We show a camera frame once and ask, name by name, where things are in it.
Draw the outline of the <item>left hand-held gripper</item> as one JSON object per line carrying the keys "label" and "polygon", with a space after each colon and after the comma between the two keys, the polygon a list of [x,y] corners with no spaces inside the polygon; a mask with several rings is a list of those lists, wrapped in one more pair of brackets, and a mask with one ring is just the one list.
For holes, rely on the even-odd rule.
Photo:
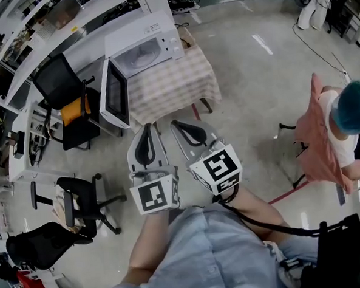
{"label": "left hand-held gripper", "polygon": [[167,165],[160,133],[153,124],[147,123],[136,133],[127,151],[127,163],[131,172],[131,196],[141,215],[180,206],[178,167]]}

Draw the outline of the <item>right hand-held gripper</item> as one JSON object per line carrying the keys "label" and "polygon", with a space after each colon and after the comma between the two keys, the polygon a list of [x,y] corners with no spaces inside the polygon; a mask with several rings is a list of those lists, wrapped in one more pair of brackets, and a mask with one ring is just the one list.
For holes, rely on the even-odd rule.
{"label": "right hand-held gripper", "polygon": [[232,145],[218,139],[215,128],[196,119],[174,119],[170,125],[194,179],[213,195],[241,183],[242,164]]}

